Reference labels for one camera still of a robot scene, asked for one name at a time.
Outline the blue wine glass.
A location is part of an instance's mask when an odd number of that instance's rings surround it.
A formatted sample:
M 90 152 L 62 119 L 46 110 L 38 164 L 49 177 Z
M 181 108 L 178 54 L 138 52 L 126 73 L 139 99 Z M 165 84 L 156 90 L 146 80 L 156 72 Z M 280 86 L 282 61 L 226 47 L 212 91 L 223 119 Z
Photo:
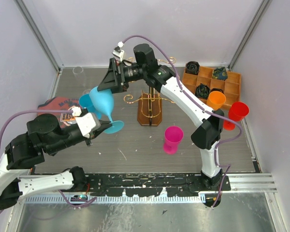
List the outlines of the blue wine glass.
M 102 114 L 94 107 L 89 94 L 84 94 L 79 99 L 79 104 L 82 108 L 86 108 L 90 113 L 94 113 L 97 119 L 101 119 Z
M 101 114 L 106 115 L 112 124 L 111 127 L 104 131 L 106 134 L 116 133 L 123 129 L 125 125 L 123 121 L 114 121 L 112 119 L 115 101 L 110 89 L 98 91 L 98 87 L 94 87 L 90 91 L 89 97 L 95 109 Z

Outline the clear wine glass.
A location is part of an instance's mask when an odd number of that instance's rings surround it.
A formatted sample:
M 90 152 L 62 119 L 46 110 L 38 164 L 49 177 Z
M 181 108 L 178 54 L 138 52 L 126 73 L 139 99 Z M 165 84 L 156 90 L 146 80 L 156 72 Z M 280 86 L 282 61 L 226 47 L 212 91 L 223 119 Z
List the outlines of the clear wine glass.
M 93 82 L 90 76 L 87 76 L 83 67 L 77 66 L 72 70 L 74 77 L 82 88 L 83 95 L 89 94 L 93 89 Z

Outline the pink wine glass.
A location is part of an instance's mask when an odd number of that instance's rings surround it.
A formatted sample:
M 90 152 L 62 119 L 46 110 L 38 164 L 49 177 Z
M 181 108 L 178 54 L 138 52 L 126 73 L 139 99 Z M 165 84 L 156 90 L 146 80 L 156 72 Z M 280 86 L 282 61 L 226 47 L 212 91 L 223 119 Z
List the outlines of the pink wine glass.
M 167 154 L 175 154 L 178 150 L 178 146 L 184 137 L 183 130 L 178 126 L 170 126 L 164 133 L 164 145 L 163 150 Z

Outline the orange wine glass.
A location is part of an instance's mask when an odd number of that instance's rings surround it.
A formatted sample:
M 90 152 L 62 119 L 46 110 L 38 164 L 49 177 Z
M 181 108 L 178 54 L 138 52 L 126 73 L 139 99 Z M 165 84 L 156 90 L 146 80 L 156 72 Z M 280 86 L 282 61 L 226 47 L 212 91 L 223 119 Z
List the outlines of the orange wine glass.
M 213 110 L 217 110 L 222 107 L 226 101 L 226 96 L 220 91 L 210 92 L 206 104 L 211 107 Z

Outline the red wine glass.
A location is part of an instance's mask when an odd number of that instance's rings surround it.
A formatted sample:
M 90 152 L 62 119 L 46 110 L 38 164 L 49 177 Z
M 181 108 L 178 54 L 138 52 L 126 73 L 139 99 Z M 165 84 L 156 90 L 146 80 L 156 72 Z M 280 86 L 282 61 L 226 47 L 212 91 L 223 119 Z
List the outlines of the red wine glass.
M 242 119 L 244 119 L 248 114 L 249 114 L 249 107 L 245 103 L 238 101 L 232 104 L 228 112 L 228 117 L 229 119 L 235 122 L 239 122 Z M 228 131 L 232 131 L 235 129 L 235 124 L 225 120 L 223 124 L 223 128 Z

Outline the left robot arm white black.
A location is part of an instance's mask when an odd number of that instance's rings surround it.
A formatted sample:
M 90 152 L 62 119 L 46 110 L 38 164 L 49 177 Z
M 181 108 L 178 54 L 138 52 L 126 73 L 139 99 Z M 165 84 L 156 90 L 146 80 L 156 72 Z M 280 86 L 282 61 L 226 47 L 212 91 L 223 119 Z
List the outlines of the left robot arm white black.
M 76 118 L 77 123 L 61 128 L 55 115 L 42 114 L 27 123 L 27 132 L 15 137 L 0 158 L 0 210 L 18 201 L 48 191 L 83 191 L 87 178 L 83 168 L 74 166 L 47 177 L 21 178 L 35 165 L 45 161 L 44 155 L 58 152 L 91 140 L 111 127 L 110 121 L 98 120 L 92 113 Z

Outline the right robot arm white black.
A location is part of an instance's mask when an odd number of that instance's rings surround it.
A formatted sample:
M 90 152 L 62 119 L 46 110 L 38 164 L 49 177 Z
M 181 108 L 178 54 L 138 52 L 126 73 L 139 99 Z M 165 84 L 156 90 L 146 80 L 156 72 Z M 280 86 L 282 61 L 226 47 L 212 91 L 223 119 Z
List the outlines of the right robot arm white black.
M 222 110 L 214 110 L 191 93 L 169 67 L 159 65 L 153 49 L 146 43 L 133 49 L 136 61 L 130 66 L 122 59 L 119 47 L 113 51 L 108 71 L 97 87 L 98 91 L 109 90 L 112 94 L 127 91 L 132 81 L 144 80 L 157 92 L 173 101 L 191 119 L 196 127 L 192 142 L 200 149 L 202 159 L 201 183 L 207 190 L 214 190 L 222 179 L 218 164 L 216 145 L 223 129 Z

